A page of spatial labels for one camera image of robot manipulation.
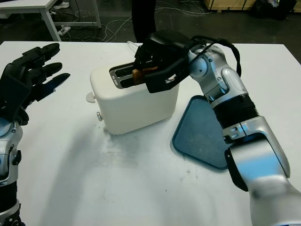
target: white table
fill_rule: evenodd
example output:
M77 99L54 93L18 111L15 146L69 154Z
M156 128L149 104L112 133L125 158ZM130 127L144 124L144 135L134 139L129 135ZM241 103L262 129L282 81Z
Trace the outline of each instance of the white table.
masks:
M4 42L0 74L21 53L49 42ZM174 152L171 138L189 101L201 94L186 78L174 115L121 136L111 136L87 103L89 75L134 54L125 43L63 42L51 62L71 77L56 93L32 104L19 144L18 199L28 226L250 226L249 194L229 172L213 171ZM284 45L237 44L242 80L265 115L301 190L301 66ZM235 68L231 51L223 48Z
M101 22L96 0L92 0L96 22L53 22L49 9L55 4L56 0L15 0L0 3L0 13L41 13L45 24L54 41L61 41L61 38L55 28L55 25L66 26L98 26L101 28Z

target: white toaster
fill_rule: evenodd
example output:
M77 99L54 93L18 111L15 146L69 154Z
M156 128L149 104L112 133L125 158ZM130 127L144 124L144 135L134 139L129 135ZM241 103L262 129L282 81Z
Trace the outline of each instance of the white toaster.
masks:
M145 84L133 84L132 65L101 67L90 75L93 92L87 95L87 101L97 100L98 118L112 134L148 126L174 113L179 85L168 91L149 93Z

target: power strip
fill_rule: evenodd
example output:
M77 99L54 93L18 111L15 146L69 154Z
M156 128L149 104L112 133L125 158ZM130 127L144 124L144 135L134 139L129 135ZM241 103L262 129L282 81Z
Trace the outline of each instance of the power strip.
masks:
M59 36L65 35L70 29L71 27L69 26L62 26L61 30L58 31Z

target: floor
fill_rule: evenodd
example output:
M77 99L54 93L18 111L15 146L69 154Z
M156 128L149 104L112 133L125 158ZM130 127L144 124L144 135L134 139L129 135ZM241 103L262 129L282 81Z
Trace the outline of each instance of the floor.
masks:
M77 11L74 3L72 0L72 9ZM113 36L104 26L102 29L96 27L72 28L69 34L64 35L64 41L135 41L130 22L130 0L98 0L98 5L102 24L110 23L108 28L112 32L116 32L120 28L116 36ZM284 21L270 18L258 19L251 17L245 11L207 12L202 1L190 0L158 0L157 7L161 8L156 12L157 30L174 29L189 37L202 34L226 38L233 43L281 43L285 44L301 63L301 14L290 14ZM79 8L81 21L93 18L91 2L80 1ZM57 15L54 15L54 20L72 20L72 14L70 8L62 9ZM0 43L5 40L51 41L52 39L40 15L25 14L16 17L12 23L0 24Z

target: black strap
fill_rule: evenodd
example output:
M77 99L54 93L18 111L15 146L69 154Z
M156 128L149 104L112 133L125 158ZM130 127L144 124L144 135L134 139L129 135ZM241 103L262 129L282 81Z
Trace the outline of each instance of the black strap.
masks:
M191 40L210 40L210 41L212 41L212 43L210 45L206 46L203 49L203 51L200 52L190 63L194 62L200 55L202 55L212 45L218 43L218 44L226 46L226 47L228 47L232 50L233 55L234 55L234 57L236 59L236 62L237 62L236 72L239 75L239 77L241 76L240 54L239 54L238 49L231 42L229 42L226 39L214 39L214 38L210 38L210 37L206 37L206 36L202 36L202 35L193 36L191 38Z

